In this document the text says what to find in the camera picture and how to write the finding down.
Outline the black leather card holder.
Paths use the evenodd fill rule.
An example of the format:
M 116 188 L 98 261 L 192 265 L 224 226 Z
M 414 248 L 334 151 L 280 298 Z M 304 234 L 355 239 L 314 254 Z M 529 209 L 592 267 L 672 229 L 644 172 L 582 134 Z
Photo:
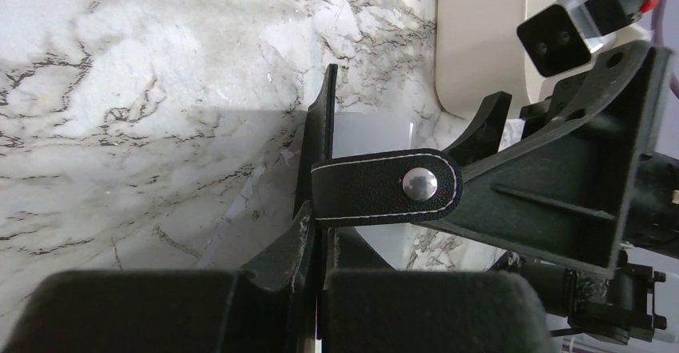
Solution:
M 460 167 L 435 149 L 334 158 L 339 67 L 327 66 L 303 130 L 293 211 L 306 207 L 319 227 L 361 227 L 442 219 L 459 204 Z

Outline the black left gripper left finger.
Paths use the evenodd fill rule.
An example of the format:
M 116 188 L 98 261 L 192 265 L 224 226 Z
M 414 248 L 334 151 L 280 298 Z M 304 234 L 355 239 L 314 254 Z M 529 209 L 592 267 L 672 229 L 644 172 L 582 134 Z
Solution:
M 228 270 L 63 271 L 44 279 L 6 352 L 311 352 L 315 223 Z

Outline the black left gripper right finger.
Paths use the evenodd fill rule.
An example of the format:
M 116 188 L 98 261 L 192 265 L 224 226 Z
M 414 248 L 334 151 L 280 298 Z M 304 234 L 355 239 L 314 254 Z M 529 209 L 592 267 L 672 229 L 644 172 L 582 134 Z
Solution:
M 398 271 L 351 228 L 327 233 L 325 352 L 552 352 L 544 308 L 504 272 Z

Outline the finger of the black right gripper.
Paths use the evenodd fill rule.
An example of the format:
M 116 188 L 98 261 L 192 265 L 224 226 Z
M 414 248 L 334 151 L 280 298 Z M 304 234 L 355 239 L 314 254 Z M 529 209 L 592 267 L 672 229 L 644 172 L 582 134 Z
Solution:
M 503 91 L 486 96 L 464 132 L 443 152 L 467 166 L 499 150 L 512 96 Z

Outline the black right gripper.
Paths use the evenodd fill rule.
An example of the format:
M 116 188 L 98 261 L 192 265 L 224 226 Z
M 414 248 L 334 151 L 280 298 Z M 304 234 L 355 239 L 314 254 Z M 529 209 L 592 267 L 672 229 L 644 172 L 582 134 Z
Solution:
M 656 152 L 673 52 L 634 41 L 524 107 L 523 139 L 466 166 L 457 208 L 424 226 L 515 253 L 566 335 L 678 341 L 678 278 L 630 263 L 623 243 L 678 255 L 678 161 Z

